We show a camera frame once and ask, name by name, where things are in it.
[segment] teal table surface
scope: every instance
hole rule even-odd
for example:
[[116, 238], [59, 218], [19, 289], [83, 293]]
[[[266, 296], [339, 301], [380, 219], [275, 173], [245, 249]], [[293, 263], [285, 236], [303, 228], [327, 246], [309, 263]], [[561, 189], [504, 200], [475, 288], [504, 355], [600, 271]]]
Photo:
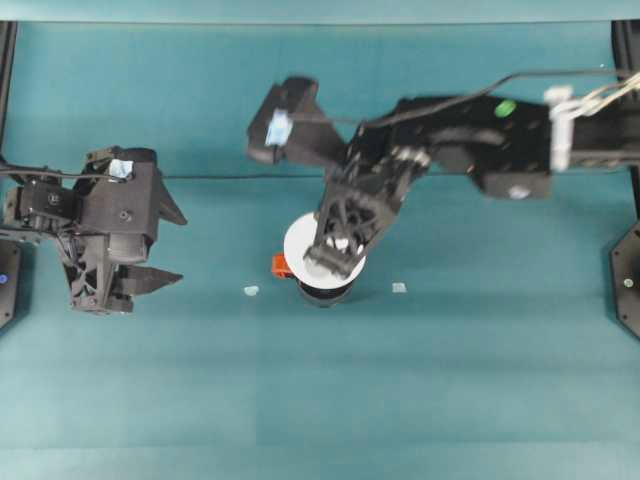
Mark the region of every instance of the teal table surface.
[[[378, 116], [402, 96], [460, 94], [518, 70], [611, 68], [607, 22], [411, 27], [23, 24], [5, 156], [76, 170], [92, 149], [155, 148], [166, 174], [271, 172], [247, 161], [245, 131], [274, 82], [320, 81], [328, 114]], [[520, 80], [542, 101], [607, 77]], [[343, 131], [347, 136], [351, 132]], [[279, 173], [297, 172], [283, 166]]]
[[[75, 171], [119, 143], [172, 175], [309, 173], [243, 156], [289, 73], [317, 76], [331, 113], [376, 115], [513, 70], [610, 66], [608, 28], [24, 24], [3, 152]], [[638, 477], [640, 342], [607, 260], [636, 219], [626, 172], [559, 175], [531, 202], [426, 177], [332, 309], [270, 273], [321, 178], [167, 184], [190, 223], [161, 226], [149, 265], [185, 278], [132, 315], [72, 312], [53, 245], [26, 252], [0, 332], [0, 479]]]
[[427, 178], [332, 309], [269, 268], [320, 179], [169, 185], [190, 224], [150, 264], [185, 278], [133, 315], [71, 313], [53, 246], [29, 257], [0, 337], [4, 478], [636, 478], [640, 342], [607, 268], [626, 173], [524, 203]]
[[3, 0], [0, 18], [188, 24], [558, 22], [640, 16], [634, 0]]

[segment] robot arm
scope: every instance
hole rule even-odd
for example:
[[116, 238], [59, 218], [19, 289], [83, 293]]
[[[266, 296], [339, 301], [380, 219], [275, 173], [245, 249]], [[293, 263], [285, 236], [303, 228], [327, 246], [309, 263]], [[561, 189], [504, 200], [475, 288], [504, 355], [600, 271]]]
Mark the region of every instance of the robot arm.
[[[131, 312], [135, 295], [153, 292], [181, 275], [141, 267], [158, 236], [160, 219], [187, 220], [167, 191], [156, 153], [111, 147], [87, 155], [82, 173], [4, 165], [19, 186], [4, 204], [6, 239], [55, 242], [75, 310]], [[72, 188], [64, 178], [77, 178]]]
[[[512, 75], [461, 97], [402, 99], [387, 115], [356, 122], [349, 143], [333, 128], [337, 120], [316, 105], [317, 83], [290, 78], [272, 88], [251, 123], [248, 154], [263, 163], [286, 157], [325, 168], [317, 230], [304, 257], [344, 279], [391, 226], [413, 182], [433, 165], [467, 175], [487, 196], [525, 200], [547, 197], [554, 171], [640, 162], [640, 104], [623, 96], [640, 89], [638, 74], [578, 99], [567, 89], [548, 91], [547, 104], [488, 94], [509, 79], [532, 75], [543, 72]], [[285, 128], [274, 134], [277, 126]], [[619, 247], [613, 262], [617, 292], [624, 280], [618, 277], [630, 275], [631, 264], [627, 249]], [[640, 258], [640, 249], [634, 252]], [[620, 288], [628, 303], [630, 292]], [[631, 308], [620, 313], [620, 301], [619, 315], [640, 335], [640, 289], [633, 303], [633, 320]]]

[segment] small white piece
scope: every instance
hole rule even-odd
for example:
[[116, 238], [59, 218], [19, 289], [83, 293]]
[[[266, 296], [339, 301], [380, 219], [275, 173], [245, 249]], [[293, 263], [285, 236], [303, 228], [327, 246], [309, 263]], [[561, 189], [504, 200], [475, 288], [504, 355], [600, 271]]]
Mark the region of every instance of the small white piece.
[[109, 175], [116, 178], [128, 178], [133, 171], [133, 162], [114, 158], [109, 162]]
[[255, 297], [260, 292], [260, 287], [257, 285], [250, 285], [248, 287], [244, 287], [244, 294], [247, 297]]
[[407, 293], [407, 285], [404, 282], [393, 282], [391, 291], [393, 293]]
[[291, 120], [287, 111], [280, 109], [274, 110], [264, 144], [267, 147], [282, 147], [286, 145], [287, 140], [289, 140], [289, 135], [291, 135], [291, 130], [293, 130], [293, 120]]
[[568, 169], [571, 161], [574, 117], [563, 108], [571, 95], [573, 88], [569, 85], [551, 87], [544, 92], [551, 120], [551, 169], [557, 172]]

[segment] cable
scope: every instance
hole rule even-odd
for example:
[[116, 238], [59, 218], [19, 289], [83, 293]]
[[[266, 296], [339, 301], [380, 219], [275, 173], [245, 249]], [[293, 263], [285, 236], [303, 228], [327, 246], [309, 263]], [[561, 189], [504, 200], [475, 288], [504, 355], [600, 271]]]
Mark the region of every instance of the cable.
[[269, 174], [258, 173], [255, 175], [163, 175], [165, 180], [257, 180], [257, 179], [279, 179], [279, 178], [322, 178], [321, 174]]
[[381, 117], [373, 120], [358, 120], [355, 118], [345, 118], [345, 117], [325, 117], [324, 115], [318, 114], [304, 114], [304, 113], [292, 113], [290, 114], [290, 118], [297, 122], [304, 123], [343, 123], [350, 125], [360, 125], [363, 128], [381, 128], [388, 127], [391, 125], [395, 125], [396, 123], [405, 122], [407, 120], [413, 120], [420, 117], [425, 117], [428, 115], [433, 115], [434, 113], [441, 112], [442, 110], [446, 110], [447, 108], [454, 107], [456, 105], [460, 105], [461, 103], [466, 103], [471, 100], [475, 100], [476, 98], [483, 97], [485, 95], [490, 94], [494, 90], [498, 89], [502, 85], [509, 83], [516, 79], [522, 78], [538, 78], [538, 77], [568, 77], [568, 76], [600, 76], [600, 75], [615, 75], [621, 78], [628, 78], [634, 75], [636, 72], [630, 70], [623, 69], [583, 69], [583, 70], [529, 70], [522, 72], [515, 72], [506, 77], [503, 77], [490, 85], [487, 85], [480, 90], [476, 90], [467, 95], [461, 95], [458, 97], [453, 97], [448, 100], [444, 100], [442, 102], [429, 105], [423, 108], [417, 108], [414, 110], [409, 110], [402, 113], [397, 113], [394, 115], [390, 115], [388, 117]]
[[81, 179], [95, 179], [95, 180], [113, 180], [114, 182], [123, 183], [126, 179], [120, 177], [114, 177], [111, 175], [105, 175], [102, 173], [64, 173], [54, 172], [52, 170], [37, 169], [37, 168], [0, 168], [0, 175], [38, 175], [43, 177], [54, 177], [71, 180]]

